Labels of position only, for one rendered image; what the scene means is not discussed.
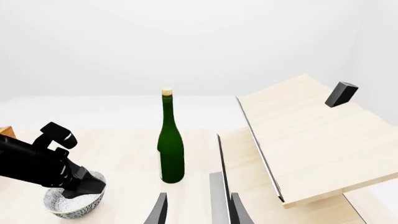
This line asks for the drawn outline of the green glass bottle with cork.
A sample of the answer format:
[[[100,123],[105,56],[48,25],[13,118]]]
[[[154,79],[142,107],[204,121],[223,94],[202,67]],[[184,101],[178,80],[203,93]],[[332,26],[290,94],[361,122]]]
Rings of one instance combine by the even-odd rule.
[[[161,91],[163,122],[157,143],[160,158],[161,179],[174,184],[185,175],[185,158],[182,137],[174,118],[173,94],[170,87]]]

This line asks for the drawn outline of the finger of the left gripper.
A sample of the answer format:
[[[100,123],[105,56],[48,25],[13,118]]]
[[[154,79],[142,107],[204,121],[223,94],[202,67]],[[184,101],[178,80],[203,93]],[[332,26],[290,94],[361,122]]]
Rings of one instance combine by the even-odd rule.
[[[103,175],[97,171],[79,170],[63,188],[62,195],[67,199],[73,199],[81,195],[101,194],[106,187],[101,177]]]

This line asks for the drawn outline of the patterned black and white bowl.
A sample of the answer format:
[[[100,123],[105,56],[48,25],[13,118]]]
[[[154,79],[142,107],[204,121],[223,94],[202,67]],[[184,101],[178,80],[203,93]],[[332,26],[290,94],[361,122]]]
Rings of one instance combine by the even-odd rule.
[[[64,189],[49,188],[44,195],[44,207],[48,212],[60,218],[80,218],[99,205],[105,189],[100,194],[81,195],[67,199],[62,195]]]

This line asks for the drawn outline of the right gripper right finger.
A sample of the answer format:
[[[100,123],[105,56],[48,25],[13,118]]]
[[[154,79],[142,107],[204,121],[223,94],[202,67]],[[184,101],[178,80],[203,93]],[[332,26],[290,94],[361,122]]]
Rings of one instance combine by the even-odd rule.
[[[239,194],[231,194],[231,224],[252,224],[252,219],[247,213]]]

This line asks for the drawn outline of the brown wooden object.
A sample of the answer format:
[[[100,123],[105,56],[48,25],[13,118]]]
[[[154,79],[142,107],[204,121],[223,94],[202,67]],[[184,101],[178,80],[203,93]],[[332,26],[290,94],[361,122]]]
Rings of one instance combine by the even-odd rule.
[[[0,127],[0,134],[2,134],[3,136],[8,136],[10,138],[16,138],[12,126]]]

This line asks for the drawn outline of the pale wooden drawer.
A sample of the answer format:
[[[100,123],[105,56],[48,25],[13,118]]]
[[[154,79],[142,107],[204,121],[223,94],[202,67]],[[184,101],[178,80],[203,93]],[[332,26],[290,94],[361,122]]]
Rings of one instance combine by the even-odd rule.
[[[330,93],[300,75],[239,97],[284,208],[398,178],[398,127]]]

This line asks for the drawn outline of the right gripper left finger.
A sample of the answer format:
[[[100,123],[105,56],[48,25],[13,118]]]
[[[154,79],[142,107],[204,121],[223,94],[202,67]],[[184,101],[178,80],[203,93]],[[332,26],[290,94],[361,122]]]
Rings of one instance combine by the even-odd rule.
[[[167,193],[162,192],[144,224],[165,224],[168,210]]]

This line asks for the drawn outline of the pale wooden cabinet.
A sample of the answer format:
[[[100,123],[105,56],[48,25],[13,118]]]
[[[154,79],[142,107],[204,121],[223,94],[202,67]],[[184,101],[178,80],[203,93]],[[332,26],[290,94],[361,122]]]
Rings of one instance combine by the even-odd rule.
[[[279,186],[237,97],[246,126],[217,135],[221,171],[210,175],[212,224],[231,224],[231,194],[236,192],[252,224],[371,224],[354,204],[364,202],[375,214],[384,209],[359,188],[292,208],[284,208]]]

